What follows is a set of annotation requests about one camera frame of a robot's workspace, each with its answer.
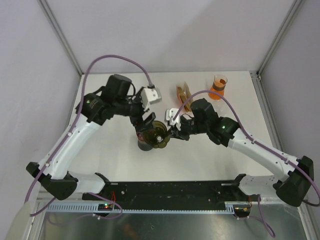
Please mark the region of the olive green plastic dripper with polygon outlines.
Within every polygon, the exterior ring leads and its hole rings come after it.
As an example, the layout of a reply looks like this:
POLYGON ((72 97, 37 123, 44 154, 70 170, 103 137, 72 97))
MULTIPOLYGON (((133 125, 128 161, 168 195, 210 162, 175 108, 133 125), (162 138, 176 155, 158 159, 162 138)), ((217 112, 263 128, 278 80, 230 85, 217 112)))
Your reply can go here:
POLYGON ((154 149, 163 149, 170 141, 167 127, 161 121, 152 122, 152 127, 142 133, 143 140, 154 149))

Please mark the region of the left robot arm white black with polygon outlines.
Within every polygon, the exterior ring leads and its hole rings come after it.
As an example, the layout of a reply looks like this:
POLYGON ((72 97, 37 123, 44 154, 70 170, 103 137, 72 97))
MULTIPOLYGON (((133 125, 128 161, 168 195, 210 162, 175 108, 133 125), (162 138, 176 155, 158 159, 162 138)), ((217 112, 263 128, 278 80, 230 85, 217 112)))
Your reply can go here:
POLYGON ((48 155, 40 162, 30 162, 26 170, 57 200, 74 193, 93 193, 98 199, 110 196, 109 180, 101 173, 82 174, 69 170, 85 143, 114 116, 129 117, 137 134, 152 128, 155 113, 143 115, 150 106, 161 101, 160 90, 154 86, 141 87, 129 95, 132 81, 119 74, 111 75, 105 86, 82 96, 75 108, 75 120, 48 155))

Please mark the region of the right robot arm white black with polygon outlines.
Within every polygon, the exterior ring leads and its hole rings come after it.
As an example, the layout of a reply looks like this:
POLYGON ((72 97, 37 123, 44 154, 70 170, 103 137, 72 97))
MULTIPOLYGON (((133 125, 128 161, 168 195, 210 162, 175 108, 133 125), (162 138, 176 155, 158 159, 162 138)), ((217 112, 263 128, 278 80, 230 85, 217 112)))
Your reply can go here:
POLYGON ((219 116, 204 98, 194 101, 191 111, 193 116, 187 119, 178 114, 177 108, 166 110, 170 137, 187 141, 191 135, 206 134, 216 145, 238 151, 272 173, 271 176, 241 176, 239 183, 230 188, 235 200, 242 201, 249 195, 270 194, 293 207, 305 202, 314 180, 314 163, 309 157, 297 158, 264 145, 245 132, 238 121, 219 116))

